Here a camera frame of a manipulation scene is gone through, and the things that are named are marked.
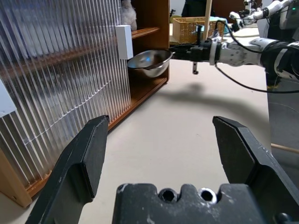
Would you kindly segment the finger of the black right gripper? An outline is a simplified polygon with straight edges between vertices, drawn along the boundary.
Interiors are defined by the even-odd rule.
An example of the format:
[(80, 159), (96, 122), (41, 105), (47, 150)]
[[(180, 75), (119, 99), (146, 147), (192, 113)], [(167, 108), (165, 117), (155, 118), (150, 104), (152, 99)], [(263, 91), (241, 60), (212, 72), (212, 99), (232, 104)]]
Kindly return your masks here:
[(190, 53), (188, 52), (174, 52), (172, 59), (176, 60), (190, 60)]
[(169, 47), (169, 51), (174, 53), (187, 53), (191, 47), (191, 45), (173, 45)]

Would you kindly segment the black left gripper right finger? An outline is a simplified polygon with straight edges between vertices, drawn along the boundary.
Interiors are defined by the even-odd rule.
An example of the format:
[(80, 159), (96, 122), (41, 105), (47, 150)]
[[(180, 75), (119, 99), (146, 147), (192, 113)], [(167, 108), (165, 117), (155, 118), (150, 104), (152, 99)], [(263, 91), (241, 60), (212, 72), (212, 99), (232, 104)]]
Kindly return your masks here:
[(245, 184), (268, 224), (299, 222), (299, 190), (271, 151), (244, 125), (213, 117), (221, 163), (231, 184)]

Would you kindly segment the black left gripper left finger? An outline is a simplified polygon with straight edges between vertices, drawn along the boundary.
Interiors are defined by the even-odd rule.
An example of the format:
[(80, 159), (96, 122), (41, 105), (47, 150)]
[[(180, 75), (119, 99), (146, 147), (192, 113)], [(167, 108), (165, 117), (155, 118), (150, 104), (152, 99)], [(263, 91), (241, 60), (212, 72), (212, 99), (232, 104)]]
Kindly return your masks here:
[(28, 224), (77, 224), (96, 197), (105, 159), (109, 117), (88, 121), (61, 153)]

